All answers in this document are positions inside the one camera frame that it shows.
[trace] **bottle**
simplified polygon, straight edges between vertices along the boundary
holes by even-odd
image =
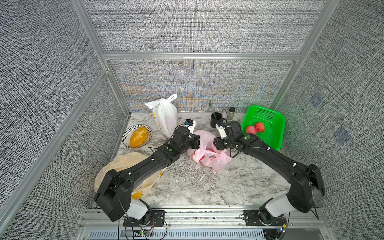
[[[234,107],[230,107],[229,108],[229,114],[228,114],[228,121],[232,121],[234,115],[235,115],[235,108]]]

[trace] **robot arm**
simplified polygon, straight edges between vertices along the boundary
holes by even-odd
[[[259,212],[260,221],[268,225],[273,218],[297,209],[308,212],[325,194],[323,180],[317,166],[306,166],[279,153],[253,134],[244,135],[236,121],[221,126],[225,133],[215,138],[218,150],[233,148],[255,157],[283,176],[291,184],[290,190],[277,198],[268,200]]]
[[[199,148],[200,136],[193,134],[194,126],[195,122],[187,119],[185,125],[175,129],[173,136],[149,158],[120,172],[112,169],[105,174],[94,200],[111,221],[127,213],[127,217],[147,222],[150,208],[143,202],[131,200],[132,191],[144,179],[174,163],[188,149]]]
[[[112,220],[125,213],[145,225],[151,215],[146,203],[131,199],[132,190],[144,179],[180,158],[189,148],[198,149],[200,137],[193,134],[195,122],[187,119],[183,127],[175,130],[172,138],[160,146],[149,158],[133,167],[116,172],[107,172],[95,195],[95,202]],[[260,207],[255,218],[269,225],[281,214],[297,209],[308,212],[325,194],[323,180],[317,166],[306,166],[294,161],[266,145],[253,134],[244,135],[240,124],[230,121],[219,127],[220,137],[215,138],[218,150],[233,148],[255,157],[282,175],[291,184],[290,190],[277,198],[268,200]]]

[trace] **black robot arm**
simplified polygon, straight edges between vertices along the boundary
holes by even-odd
[[[120,172],[112,169],[105,174],[94,200],[112,221],[120,219],[128,211],[132,191],[143,180],[174,163],[188,149],[199,148],[200,136],[192,134],[189,129],[194,123],[187,119],[185,126],[178,127],[165,144],[135,166]]]
[[[225,135],[215,138],[214,144],[218,150],[233,148],[259,159],[283,176],[291,184],[286,197],[289,203],[301,212],[308,212],[316,201],[325,194],[323,180],[317,166],[306,166],[269,147],[258,136],[245,134],[236,121],[223,124]],[[269,203],[270,212],[276,217],[279,212]]]

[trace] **red apple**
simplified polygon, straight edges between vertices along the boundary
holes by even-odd
[[[245,132],[246,133],[252,133],[252,134],[255,134],[257,133],[256,131],[256,127],[255,126],[248,126],[246,129],[245,129]]]
[[[264,123],[262,123],[262,122],[256,123],[255,127],[256,127],[257,132],[264,132],[265,131]]]

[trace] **pink plastic bag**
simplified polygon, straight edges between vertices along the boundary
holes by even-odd
[[[189,149],[188,155],[203,166],[209,166],[215,171],[220,171],[227,166],[232,159],[229,151],[224,149],[219,151],[214,145],[215,135],[208,131],[198,130],[194,134],[200,135],[200,148],[198,150]]]

